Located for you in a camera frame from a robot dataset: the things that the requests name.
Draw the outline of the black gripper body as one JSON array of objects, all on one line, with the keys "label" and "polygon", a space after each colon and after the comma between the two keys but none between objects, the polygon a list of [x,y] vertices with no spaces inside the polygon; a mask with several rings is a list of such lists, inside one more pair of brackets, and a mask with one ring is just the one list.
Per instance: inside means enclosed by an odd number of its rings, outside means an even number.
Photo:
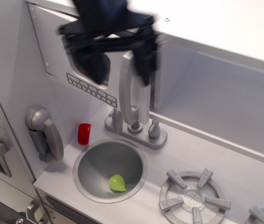
[{"label": "black gripper body", "polygon": [[153,30],[152,15],[132,12],[125,0],[75,0],[79,14],[76,21],[58,28],[69,42],[70,52],[108,52],[132,50],[139,55],[153,55],[158,49],[158,35]]}]

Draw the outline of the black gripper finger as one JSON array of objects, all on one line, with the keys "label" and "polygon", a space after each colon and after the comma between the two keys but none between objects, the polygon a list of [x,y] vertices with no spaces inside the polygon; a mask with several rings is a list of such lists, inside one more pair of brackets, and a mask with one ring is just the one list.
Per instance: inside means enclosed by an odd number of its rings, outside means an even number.
[{"label": "black gripper finger", "polygon": [[157,44],[154,46],[142,46],[132,50],[134,67],[144,86],[151,83],[151,77],[160,69],[160,49],[160,44]]},{"label": "black gripper finger", "polygon": [[97,84],[108,84],[111,61],[104,53],[71,53],[73,64],[79,73],[91,78]]}]

